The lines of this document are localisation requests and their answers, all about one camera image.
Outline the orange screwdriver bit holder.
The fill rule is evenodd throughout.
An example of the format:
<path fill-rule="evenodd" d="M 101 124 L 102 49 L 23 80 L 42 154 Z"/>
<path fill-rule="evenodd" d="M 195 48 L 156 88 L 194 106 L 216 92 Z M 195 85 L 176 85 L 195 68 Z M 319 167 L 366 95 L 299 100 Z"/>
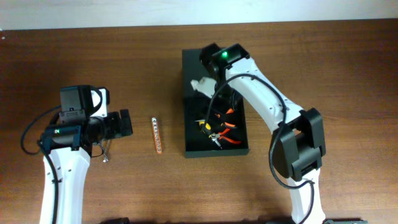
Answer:
<path fill-rule="evenodd" d="M 156 152 L 158 154 L 162 154 L 162 145 L 161 145 L 161 140 L 160 140 L 160 135 L 159 135 L 159 125 L 158 125 L 157 118 L 153 117 L 151 119 L 151 123 L 152 123 L 152 130 L 153 130 L 153 135 L 154 135 Z"/>

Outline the black box with flip lid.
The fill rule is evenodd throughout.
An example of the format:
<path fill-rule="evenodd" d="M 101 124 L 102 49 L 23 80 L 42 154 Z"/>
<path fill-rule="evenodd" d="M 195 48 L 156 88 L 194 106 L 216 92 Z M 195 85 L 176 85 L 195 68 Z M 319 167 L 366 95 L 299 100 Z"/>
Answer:
<path fill-rule="evenodd" d="M 234 109 L 237 116 L 237 128 L 230 129 L 227 137 L 242 141 L 241 144 L 230 144 L 220 141 L 220 149 L 208 135 L 201 132 L 196 122 L 205 119 L 210 98 L 202 93 L 194 91 L 190 81 L 200 80 L 208 77 L 209 74 L 200 63 L 200 50 L 189 49 L 182 51 L 182 75 L 183 75 L 183 103 L 184 103 L 184 125 L 185 125 L 185 157 L 217 157 L 217 156 L 243 156 L 249 153 L 248 135 L 246 128 L 246 118 L 244 114 L 243 98 L 238 108 Z M 212 108 L 221 113 L 225 113 L 230 108 Z M 215 115 L 210 114 L 208 124 L 213 133 L 224 131 L 226 128 L 221 126 L 221 122 Z"/>

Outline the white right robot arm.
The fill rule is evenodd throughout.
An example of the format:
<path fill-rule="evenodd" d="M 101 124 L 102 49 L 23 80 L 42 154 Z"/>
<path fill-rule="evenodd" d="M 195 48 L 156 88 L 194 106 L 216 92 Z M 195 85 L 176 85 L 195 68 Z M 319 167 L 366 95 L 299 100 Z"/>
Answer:
<path fill-rule="evenodd" d="M 320 112 L 289 100 L 240 44 L 227 48 L 210 44 L 201 49 L 199 60 L 216 82 L 210 100 L 225 90 L 238 92 L 272 133 L 269 167 L 275 181 L 290 192 L 292 221 L 323 223 L 319 177 L 326 146 Z"/>

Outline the silver double-ended wrench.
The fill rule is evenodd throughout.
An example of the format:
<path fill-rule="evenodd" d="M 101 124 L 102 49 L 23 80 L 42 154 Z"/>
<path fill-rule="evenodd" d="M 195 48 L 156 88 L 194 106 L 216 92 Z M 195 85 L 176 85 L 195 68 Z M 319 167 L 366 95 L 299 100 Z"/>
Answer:
<path fill-rule="evenodd" d="M 109 161 L 108 151 L 109 151 L 110 140 L 101 141 L 98 145 L 101 148 L 103 163 L 107 163 Z"/>

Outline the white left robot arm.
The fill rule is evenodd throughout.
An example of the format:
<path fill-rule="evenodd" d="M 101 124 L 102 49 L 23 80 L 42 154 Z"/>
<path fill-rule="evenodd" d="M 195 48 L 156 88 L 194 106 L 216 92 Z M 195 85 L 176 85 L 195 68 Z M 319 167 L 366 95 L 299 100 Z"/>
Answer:
<path fill-rule="evenodd" d="M 127 109 L 110 112 L 109 90 L 91 85 L 60 89 L 60 105 L 40 136 L 45 187 L 41 223 L 81 223 L 93 146 L 133 134 Z"/>

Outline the orange handled needle-nose pliers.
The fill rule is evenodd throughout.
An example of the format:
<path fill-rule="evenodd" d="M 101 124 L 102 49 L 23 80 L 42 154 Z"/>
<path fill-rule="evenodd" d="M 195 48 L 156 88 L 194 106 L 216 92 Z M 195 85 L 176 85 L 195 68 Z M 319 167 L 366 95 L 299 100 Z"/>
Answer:
<path fill-rule="evenodd" d="M 234 109 L 230 108 L 225 113 L 212 110 L 211 114 L 218 118 L 218 120 L 221 122 L 221 126 L 230 129 L 237 128 L 237 116 L 234 113 Z"/>

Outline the red handled cutting pliers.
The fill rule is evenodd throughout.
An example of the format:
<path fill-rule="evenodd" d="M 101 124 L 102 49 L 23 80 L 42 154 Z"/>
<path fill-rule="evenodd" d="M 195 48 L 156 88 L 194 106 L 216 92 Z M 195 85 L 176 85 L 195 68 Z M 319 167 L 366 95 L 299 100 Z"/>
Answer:
<path fill-rule="evenodd" d="M 241 144 L 242 141 L 240 141 L 240 140 L 234 140 L 234 139 L 231 139 L 231 138 L 227 137 L 227 134 L 229 133 L 229 131 L 230 131 L 230 129 L 229 129 L 229 128 L 226 128 L 226 129 L 225 129 L 224 131 L 222 131 L 222 132 L 210 134 L 210 135 L 209 135 L 209 138 L 210 138 L 220 149 L 222 148 L 220 141 L 226 141 L 226 142 L 228 142 L 228 143 L 230 143 L 230 144 L 236 144 L 236 145 Z"/>

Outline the yellow black handled screwdriver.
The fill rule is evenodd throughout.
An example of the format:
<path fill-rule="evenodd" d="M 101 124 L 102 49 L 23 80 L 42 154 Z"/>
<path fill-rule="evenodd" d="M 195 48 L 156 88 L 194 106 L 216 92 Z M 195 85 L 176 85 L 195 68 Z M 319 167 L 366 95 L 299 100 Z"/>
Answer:
<path fill-rule="evenodd" d="M 204 119 L 196 120 L 196 122 L 198 123 L 201 132 L 203 132 L 204 134 L 209 136 L 213 133 L 213 131 L 211 130 L 211 126 Z"/>

